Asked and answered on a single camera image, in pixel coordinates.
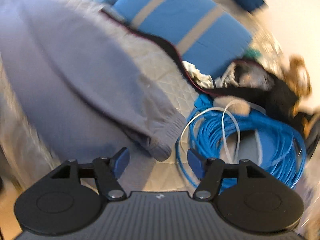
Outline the blue-grey fleece sweatpants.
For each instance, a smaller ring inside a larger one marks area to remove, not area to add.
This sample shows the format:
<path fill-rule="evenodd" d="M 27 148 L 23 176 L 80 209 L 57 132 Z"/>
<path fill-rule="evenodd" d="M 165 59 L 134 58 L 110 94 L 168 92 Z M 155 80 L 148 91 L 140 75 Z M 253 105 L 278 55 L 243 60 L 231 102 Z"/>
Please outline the blue-grey fleece sweatpants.
<path fill-rule="evenodd" d="M 165 161 L 185 118 L 117 42 L 52 0 L 1 0 L 1 58 L 29 122 L 60 159 L 140 145 Z"/>

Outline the white striped cloth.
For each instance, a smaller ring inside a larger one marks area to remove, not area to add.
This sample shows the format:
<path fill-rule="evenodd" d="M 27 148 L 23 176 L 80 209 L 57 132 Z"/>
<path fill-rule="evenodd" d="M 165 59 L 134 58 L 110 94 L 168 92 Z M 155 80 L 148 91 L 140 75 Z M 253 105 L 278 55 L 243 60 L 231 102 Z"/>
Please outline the white striped cloth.
<path fill-rule="evenodd" d="M 188 61 L 183 61 L 182 64 L 191 79 L 194 80 L 200 87 L 205 89 L 214 88 L 214 81 L 210 75 L 202 74 L 194 64 Z"/>

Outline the black bag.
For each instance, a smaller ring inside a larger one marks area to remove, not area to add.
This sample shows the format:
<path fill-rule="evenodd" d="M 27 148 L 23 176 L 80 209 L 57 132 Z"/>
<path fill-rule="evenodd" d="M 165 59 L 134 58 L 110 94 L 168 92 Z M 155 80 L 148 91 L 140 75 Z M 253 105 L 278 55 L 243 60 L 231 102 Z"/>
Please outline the black bag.
<path fill-rule="evenodd" d="M 302 135 L 307 156 L 311 157 L 319 143 L 319 111 L 299 111 L 300 100 L 311 94 L 302 61 L 293 60 L 282 79 L 264 70 L 257 61 L 238 59 L 234 63 L 234 77 L 223 85 L 225 94 L 255 103 L 272 119 L 292 126 Z"/>

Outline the blue striped pillow right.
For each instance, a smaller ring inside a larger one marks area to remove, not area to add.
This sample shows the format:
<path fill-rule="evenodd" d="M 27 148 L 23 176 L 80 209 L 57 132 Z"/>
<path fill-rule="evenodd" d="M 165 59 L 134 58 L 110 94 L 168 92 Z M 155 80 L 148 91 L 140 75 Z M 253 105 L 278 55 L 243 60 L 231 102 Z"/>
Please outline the blue striped pillow right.
<path fill-rule="evenodd" d="M 114 8 L 132 27 L 169 41 L 183 61 L 212 78 L 222 75 L 252 40 L 212 0 L 117 0 Z"/>

